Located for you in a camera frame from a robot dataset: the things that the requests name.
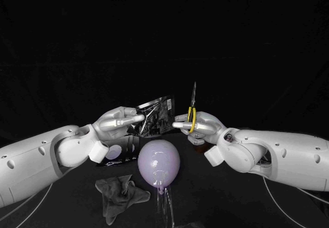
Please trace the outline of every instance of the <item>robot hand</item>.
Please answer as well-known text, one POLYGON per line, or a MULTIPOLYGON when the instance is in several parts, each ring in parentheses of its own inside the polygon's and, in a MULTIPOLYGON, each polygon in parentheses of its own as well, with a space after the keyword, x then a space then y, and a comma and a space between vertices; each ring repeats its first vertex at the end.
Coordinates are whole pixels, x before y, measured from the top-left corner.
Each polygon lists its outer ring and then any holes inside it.
POLYGON ((143 120, 144 115, 137 115, 134 108, 118 107, 105 112, 92 124, 100 140, 121 138, 127 134, 129 125, 143 120))
POLYGON ((218 143, 219 135, 227 130, 227 127, 214 115, 205 112, 196 112, 196 123, 192 133, 188 131, 192 127, 192 123, 186 122, 188 114, 176 116, 175 121, 173 127, 180 128, 193 145, 202 145, 205 141, 212 144, 218 143))

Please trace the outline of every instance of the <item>black backdrop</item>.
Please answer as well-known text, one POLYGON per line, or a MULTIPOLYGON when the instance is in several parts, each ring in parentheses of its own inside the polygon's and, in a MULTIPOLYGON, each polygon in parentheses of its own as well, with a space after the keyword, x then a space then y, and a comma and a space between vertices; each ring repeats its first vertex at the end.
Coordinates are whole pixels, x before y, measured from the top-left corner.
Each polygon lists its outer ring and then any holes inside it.
POLYGON ((329 138, 329 4, 0 2, 0 140, 175 94, 227 127, 329 138))

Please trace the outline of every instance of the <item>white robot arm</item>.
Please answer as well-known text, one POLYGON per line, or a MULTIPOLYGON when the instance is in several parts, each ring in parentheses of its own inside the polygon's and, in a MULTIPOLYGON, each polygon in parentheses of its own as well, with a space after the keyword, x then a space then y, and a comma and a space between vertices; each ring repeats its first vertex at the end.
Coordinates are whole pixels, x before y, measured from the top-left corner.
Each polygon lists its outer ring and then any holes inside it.
POLYGON ((211 114, 198 112, 195 132, 186 115, 176 117, 173 127, 188 134, 189 141, 215 146, 205 152, 212 166, 224 161, 238 172, 254 173, 264 178, 306 190, 329 191, 329 142, 297 133, 238 130, 227 128, 211 114), (271 162, 260 160, 270 153, 271 162))
POLYGON ((104 141, 123 137, 143 119, 134 108, 118 107, 94 124, 61 127, 0 148, 0 208, 36 194, 88 158, 100 163, 104 141))

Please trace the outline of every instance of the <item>scissors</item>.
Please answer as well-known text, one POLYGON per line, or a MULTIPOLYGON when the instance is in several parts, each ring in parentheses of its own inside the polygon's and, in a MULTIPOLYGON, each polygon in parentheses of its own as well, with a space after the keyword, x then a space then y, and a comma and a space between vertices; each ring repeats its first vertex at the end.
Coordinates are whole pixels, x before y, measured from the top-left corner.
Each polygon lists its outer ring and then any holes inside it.
POLYGON ((192 127, 189 133, 193 132, 195 127, 195 120, 196 120, 196 109, 195 109, 195 89, 196 89, 196 82, 193 83, 193 92, 192 92, 192 99, 191 99, 191 107, 189 107, 189 114, 188 114, 188 122, 192 122, 192 127))

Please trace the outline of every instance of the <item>balloon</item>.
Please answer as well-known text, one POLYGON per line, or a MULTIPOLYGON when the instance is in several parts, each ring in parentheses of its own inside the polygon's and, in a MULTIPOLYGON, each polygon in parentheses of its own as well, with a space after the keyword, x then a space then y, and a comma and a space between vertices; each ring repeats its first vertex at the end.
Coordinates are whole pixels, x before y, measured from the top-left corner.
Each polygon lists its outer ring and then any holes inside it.
POLYGON ((179 152, 166 140, 152 140, 139 154, 139 171, 146 182, 163 192, 179 172, 179 152))

